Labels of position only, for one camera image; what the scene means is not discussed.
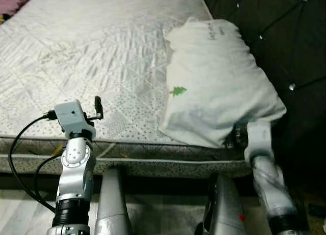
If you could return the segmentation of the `white pillow with green tree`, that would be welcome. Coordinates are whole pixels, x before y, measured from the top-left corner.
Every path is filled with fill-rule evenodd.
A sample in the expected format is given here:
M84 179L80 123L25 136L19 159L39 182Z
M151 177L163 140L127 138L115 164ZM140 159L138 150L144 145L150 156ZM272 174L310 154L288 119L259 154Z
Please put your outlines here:
M238 124L275 123L286 114L238 27L189 17L167 35L169 93L159 130L177 142L220 148Z

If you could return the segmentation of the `grey quilted mattress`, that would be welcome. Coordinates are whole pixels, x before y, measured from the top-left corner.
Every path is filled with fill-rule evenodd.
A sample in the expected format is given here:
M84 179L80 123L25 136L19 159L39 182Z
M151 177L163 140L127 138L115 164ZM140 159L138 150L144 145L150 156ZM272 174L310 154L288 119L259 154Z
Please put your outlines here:
M58 103L77 99L95 122L95 173L121 166L145 177L203 179L251 171L240 152L176 142L158 130L170 91L165 35L203 0L30 0L0 25L0 173L16 135Z

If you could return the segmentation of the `silver robot right leg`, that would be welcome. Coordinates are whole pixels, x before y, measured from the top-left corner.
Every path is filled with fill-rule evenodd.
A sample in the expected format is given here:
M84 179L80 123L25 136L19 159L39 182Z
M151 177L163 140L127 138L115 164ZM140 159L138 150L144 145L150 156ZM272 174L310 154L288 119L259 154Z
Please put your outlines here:
M220 173L209 179L209 200L194 235L246 235L243 208L235 182Z

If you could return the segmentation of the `black tufted headboard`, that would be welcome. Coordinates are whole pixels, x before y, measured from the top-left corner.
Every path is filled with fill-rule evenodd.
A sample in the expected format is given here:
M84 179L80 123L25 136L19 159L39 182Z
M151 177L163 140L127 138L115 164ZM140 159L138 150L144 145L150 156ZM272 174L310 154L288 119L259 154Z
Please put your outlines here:
M286 183L323 195L326 124L325 0L205 0L234 23L286 106L274 127Z

